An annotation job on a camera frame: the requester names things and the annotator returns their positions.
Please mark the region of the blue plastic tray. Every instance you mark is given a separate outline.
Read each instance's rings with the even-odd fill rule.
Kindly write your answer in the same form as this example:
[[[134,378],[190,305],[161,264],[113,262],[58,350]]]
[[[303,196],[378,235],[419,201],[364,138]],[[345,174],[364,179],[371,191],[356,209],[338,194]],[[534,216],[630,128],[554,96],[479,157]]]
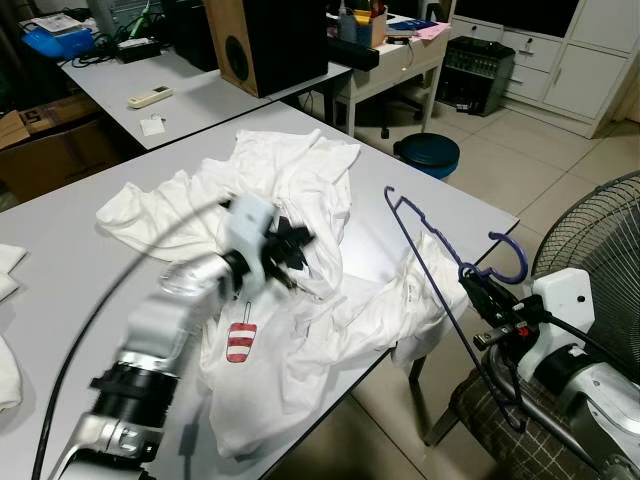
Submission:
[[[49,29],[36,26],[24,33],[22,41],[46,58],[63,60],[77,58],[77,56],[91,50],[95,44],[91,29],[83,27],[52,33]]]

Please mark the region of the wooden loudspeaker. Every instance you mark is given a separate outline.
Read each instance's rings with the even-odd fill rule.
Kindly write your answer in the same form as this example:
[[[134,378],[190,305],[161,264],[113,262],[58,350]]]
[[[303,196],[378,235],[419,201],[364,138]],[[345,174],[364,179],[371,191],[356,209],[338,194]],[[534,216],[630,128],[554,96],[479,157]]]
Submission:
[[[204,0],[220,77],[256,99],[325,76],[326,0]]]

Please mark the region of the white t-shirt with colourful print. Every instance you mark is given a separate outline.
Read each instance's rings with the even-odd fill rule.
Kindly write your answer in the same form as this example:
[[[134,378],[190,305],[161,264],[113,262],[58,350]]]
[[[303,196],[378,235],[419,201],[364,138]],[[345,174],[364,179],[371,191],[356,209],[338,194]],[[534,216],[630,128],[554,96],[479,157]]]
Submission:
[[[392,349],[406,369],[430,355],[468,298],[438,239],[422,236],[417,250],[388,283],[344,276],[324,301],[274,285],[206,323],[198,369],[220,456],[251,453],[300,425],[343,362]]]

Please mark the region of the brown box with black print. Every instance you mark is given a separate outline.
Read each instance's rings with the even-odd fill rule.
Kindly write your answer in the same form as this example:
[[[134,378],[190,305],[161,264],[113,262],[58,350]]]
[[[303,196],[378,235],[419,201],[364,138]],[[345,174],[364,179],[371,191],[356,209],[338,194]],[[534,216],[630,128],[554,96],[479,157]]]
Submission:
[[[0,110],[0,196],[32,200],[100,170],[101,113],[86,93]]]

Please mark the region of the white cloth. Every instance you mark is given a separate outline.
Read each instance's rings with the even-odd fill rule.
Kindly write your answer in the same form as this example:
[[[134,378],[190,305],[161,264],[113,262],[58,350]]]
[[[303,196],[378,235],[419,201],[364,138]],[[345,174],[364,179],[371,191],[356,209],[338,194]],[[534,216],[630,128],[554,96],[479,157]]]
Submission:
[[[12,296],[20,288],[20,283],[12,274],[27,253],[26,248],[13,246],[13,244],[0,244],[0,302]]]
[[[0,335],[0,412],[22,402],[22,376],[12,349]]]

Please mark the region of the black bar-shaped speaker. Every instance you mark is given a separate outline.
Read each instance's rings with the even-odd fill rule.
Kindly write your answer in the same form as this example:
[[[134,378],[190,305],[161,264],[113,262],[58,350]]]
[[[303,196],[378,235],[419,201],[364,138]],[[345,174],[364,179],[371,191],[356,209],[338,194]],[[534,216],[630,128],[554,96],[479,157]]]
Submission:
[[[379,67],[380,52],[342,38],[326,38],[326,59],[352,70],[372,70]]]

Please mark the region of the round blue bin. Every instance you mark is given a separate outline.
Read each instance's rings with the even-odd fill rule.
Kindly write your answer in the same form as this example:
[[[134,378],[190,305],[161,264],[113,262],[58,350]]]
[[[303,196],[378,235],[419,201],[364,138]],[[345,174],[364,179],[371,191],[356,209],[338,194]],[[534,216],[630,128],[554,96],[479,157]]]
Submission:
[[[408,134],[394,143],[393,154],[421,173],[444,180],[460,166],[460,146],[443,134]]]

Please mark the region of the black electronic unit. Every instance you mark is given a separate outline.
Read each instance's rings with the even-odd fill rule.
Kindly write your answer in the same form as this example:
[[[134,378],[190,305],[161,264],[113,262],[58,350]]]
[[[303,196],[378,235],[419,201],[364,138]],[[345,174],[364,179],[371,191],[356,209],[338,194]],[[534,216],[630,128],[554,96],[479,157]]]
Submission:
[[[513,68],[512,47],[480,38],[452,38],[445,50],[435,101],[458,113],[493,114],[500,108]]]

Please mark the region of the white drawer cabinet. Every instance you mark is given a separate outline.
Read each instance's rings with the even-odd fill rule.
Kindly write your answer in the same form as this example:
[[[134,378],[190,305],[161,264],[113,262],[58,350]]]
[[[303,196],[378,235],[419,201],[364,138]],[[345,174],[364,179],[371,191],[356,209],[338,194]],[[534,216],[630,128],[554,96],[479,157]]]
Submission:
[[[563,38],[506,28],[454,13],[458,36],[515,50],[503,100],[508,109],[593,138],[635,81],[639,0],[579,0]]]

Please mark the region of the brown pen holder box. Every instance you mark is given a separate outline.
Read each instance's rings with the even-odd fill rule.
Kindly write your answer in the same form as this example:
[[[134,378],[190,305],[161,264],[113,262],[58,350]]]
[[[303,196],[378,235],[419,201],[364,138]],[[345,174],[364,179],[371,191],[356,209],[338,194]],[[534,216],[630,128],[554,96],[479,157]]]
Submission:
[[[387,37],[385,0],[335,0],[339,40],[375,49]]]

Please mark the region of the plain white t-shirt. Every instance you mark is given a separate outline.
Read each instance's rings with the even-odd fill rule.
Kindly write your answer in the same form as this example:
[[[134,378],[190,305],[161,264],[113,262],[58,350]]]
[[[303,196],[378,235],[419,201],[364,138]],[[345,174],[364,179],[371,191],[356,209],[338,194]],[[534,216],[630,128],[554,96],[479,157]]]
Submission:
[[[239,131],[225,160],[206,157],[193,172],[179,170],[152,189],[128,183],[96,212],[97,224],[133,250],[166,262],[227,247],[228,211],[212,204],[256,195],[278,207],[293,227],[314,233],[303,250],[300,285],[316,300],[337,294],[343,280],[340,252],[352,196],[349,169],[360,146],[328,140],[319,131],[288,134]]]

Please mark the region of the white remote control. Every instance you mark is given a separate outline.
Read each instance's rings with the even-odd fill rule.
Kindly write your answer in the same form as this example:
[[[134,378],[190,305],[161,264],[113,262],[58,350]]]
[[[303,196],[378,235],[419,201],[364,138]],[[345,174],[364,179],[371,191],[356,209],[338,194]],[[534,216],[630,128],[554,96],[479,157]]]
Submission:
[[[129,109],[140,110],[154,105],[156,102],[169,99],[170,96],[173,96],[172,88],[166,86],[155,87],[152,90],[146,90],[128,97],[127,106]]]

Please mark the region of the pink paper sheet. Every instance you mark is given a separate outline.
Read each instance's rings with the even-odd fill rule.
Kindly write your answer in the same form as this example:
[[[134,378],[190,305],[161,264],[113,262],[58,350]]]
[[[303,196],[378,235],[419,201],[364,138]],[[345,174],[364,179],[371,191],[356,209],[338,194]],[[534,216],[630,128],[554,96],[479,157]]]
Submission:
[[[422,41],[431,41],[449,31],[451,31],[451,24],[435,23],[434,26],[416,29],[415,33],[413,33],[413,37],[420,38]]]

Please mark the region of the black television screen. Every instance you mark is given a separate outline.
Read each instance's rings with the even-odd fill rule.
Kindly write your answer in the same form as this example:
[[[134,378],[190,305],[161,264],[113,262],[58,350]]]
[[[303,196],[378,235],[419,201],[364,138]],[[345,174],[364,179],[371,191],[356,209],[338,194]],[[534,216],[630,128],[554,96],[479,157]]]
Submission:
[[[579,0],[456,0],[454,13],[557,38],[566,36]]]

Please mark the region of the blue plastic hanger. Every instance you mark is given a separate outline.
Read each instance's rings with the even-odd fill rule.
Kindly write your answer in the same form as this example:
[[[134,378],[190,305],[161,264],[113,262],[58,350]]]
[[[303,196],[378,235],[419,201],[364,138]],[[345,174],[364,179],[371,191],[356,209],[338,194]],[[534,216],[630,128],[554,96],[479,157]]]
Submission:
[[[419,242],[416,239],[412,239],[410,234],[410,230],[408,230],[407,225],[404,224],[404,221],[401,219],[401,215],[399,215],[399,207],[407,206],[412,212],[415,212],[417,215],[417,219],[419,219],[420,223],[424,225],[428,232],[433,234],[433,236],[438,239],[440,246],[445,248],[448,255],[451,256],[451,259],[454,261],[454,265],[456,265],[456,269],[454,269],[454,273],[456,273],[458,278],[458,283],[460,283],[460,273],[463,270],[470,270],[471,266],[476,266],[474,262],[465,262],[461,260],[461,256],[457,255],[456,250],[454,250],[452,243],[448,241],[448,238],[444,236],[442,230],[435,228],[433,224],[428,220],[428,216],[426,216],[425,211],[421,210],[419,206],[413,204],[413,202],[407,196],[398,197],[397,200],[393,200],[393,193],[396,192],[396,188],[393,186],[385,186],[383,189],[383,197],[385,202],[387,202],[387,206],[389,207],[390,214],[392,214],[393,218],[396,219],[396,223],[401,229],[401,233],[404,236],[404,239],[408,242],[408,247],[410,247],[410,252],[413,255],[413,259],[416,260],[417,265],[419,265],[419,269],[422,271],[422,275],[424,278],[428,280],[428,283],[431,287],[431,291],[435,294],[436,300],[438,300],[440,307],[448,317],[449,323],[453,326],[454,333],[456,333],[457,337],[460,338],[460,342],[463,344],[463,349],[467,352],[468,358],[471,360],[471,364],[475,367],[480,367],[481,362],[479,357],[477,357],[476,349],[468,346],[468,342],[465,337],[465,332],[461,328],[460,321],[458,321],[457,316],[454,315],[454,312],[451,307],[451,301],[448,301],[448,298],[444,296],[444,292],[442,288],[439,287],[439,284],[436,283],[433,273],[426,264],[424,256],[419,248]],[[520,270],[517,271],[516,274],[506,275],[499,273],[499,271],[492,268],[495,274],[495,278],[500,276],[500,283],[504,283],[507,285],[517,285],[521,282],[525,282],[527,278],[529,278],[530,274],[530,261],[529,257],[527,257],[524,248],[522,248],[521,244],[508,236],[506,233],[499,232],[489,232],[488,238],[490,241],[494,241],[495,243],[506,243],[509,247],[515,251],[518,266],[520,266]],[[495,387],[495,383],[492,379],[489,378],[488,375],[483,374],[484,383],[486,385],[486,389],[489,390],[490,397],[492,397],[499,408],[500,415],[502,415],[503,420],[507,422],[509,429],[518,435],[524,435],[527,431],[527,425],[529,425],[529,419],[518,419],[518,417],[512,415],[512,407],[520,407],[521,401],[524,399],[524,394],[522,394],[522,390],[520,387],[515,388],[515,394],[511,399],[504,399],[503,394],[498,392],[497,387]]]

